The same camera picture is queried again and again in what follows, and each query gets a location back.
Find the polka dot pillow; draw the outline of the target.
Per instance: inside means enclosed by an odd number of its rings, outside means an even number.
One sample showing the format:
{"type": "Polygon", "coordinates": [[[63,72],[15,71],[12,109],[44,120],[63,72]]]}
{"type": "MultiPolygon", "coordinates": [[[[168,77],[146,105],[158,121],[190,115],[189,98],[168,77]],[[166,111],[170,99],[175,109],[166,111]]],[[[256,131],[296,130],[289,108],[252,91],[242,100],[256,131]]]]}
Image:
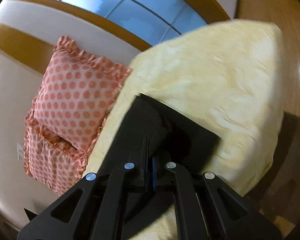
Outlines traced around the polka dot pillow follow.
{"type": "Polygon", "coordinates": [[[62,36],[34,103],[34,117],[75,149],[91,153],[132,70],[62,36]]]}
{"type": "Polygon", "coordinates": [[[34,109],[25,116],[24,170],[59,196],[74,186],[86,170],[89,155],[39,124],[34,109]]]}

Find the white wall socket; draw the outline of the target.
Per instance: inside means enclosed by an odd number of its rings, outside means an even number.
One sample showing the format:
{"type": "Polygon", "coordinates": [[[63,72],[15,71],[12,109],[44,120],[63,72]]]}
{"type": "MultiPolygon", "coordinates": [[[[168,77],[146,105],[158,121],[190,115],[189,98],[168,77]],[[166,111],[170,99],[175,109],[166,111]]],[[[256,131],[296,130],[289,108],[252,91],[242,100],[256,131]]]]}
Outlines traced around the white wall socket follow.
{"type": "Polygon", "coordinates": [[[17,159],[23,160],[24,148],[22,144],[17,143],[17,159]]]}

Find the window with wooden frame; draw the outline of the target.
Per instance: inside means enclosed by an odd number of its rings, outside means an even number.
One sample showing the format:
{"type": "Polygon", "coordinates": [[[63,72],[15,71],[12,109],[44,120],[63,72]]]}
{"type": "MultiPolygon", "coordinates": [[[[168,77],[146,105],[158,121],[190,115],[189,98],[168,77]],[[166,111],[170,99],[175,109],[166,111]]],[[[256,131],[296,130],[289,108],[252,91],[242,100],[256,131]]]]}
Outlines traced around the window with wooden frame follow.
{"type": "Polygon", "coordinates": [[[229,20],[217,0],[12,0],[68,11],[78,8],[154,46],[211,23],[229,20]]]}

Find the black pants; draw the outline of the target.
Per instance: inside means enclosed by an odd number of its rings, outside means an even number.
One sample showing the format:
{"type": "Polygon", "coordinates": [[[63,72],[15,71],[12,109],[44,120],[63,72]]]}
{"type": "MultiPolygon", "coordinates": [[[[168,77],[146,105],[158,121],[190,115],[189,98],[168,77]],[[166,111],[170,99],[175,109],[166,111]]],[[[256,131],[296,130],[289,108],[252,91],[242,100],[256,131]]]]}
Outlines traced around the black pants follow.
{"type": "Polygon", "coordinates": [[[115,134],[99,175],[127,162],[136,166],[147,145],[148,182],[151,189],[131,193],[125,214],[123,239],[150,226],[173,205],[173,193],[164,185],[164,166],[174,162],[199,174],[220,142],[220,137],[167,105],[137,96],[115,134]]]}

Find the cream patterned bed sheet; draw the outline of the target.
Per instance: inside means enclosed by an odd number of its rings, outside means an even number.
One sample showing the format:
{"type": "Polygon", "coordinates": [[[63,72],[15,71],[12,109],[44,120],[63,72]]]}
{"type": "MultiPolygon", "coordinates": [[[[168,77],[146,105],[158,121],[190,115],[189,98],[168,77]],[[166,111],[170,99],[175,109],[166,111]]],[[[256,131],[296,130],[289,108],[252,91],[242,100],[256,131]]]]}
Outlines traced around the cream patterned bed sheet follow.
{"type": "MultiPolygon", "coordinates": [[[[283,118],[283,40],[278,26],[211,24],[140,53],[87,165],[98,173],[134,99],[144,94],[220,137],[201,174],[213,172],[242,198],[273,163],[283,118]]],[[[174,208],[130,239],[178,239],[174,208]]]]}

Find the polka dot pillow right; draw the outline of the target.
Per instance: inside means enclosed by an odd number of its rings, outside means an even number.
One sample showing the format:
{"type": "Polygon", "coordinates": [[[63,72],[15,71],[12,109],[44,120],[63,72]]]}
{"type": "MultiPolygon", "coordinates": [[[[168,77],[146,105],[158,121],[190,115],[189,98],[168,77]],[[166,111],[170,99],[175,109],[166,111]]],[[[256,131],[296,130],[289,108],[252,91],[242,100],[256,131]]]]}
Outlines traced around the polka dot pillow right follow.
{"type": "Polygon", "coordinates": [[[75,149],[91,153],[132,70],[62,36],[34,103],[34,117],[75,149]]]}

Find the polka dot pillow left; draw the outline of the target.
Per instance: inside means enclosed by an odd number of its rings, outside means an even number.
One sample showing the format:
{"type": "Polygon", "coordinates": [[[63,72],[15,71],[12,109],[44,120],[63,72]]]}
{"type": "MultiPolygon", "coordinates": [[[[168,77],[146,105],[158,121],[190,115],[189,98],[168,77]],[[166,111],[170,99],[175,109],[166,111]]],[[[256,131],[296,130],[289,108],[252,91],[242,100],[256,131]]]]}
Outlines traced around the polka dot pillow left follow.
{"type": "Polygon", "coordinates": [[[25,116],[24,170],[59,196],[74,186],[86,170],[89,155],[39,124],[34,109],[25,116]]]}

